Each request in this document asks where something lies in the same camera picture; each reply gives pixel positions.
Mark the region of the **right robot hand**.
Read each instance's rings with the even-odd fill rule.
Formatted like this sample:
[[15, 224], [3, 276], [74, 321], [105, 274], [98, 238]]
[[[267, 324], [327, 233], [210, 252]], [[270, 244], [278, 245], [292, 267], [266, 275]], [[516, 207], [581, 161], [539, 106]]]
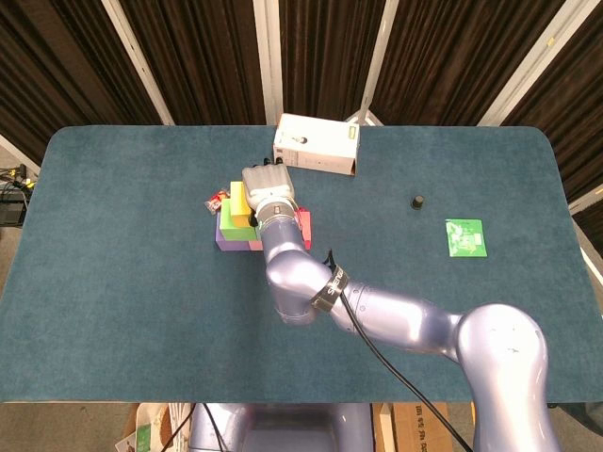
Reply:
[[285, 164], [244, 168], [242, 182], [259, 228], [277, 218], [295, 217], [295, 189]]

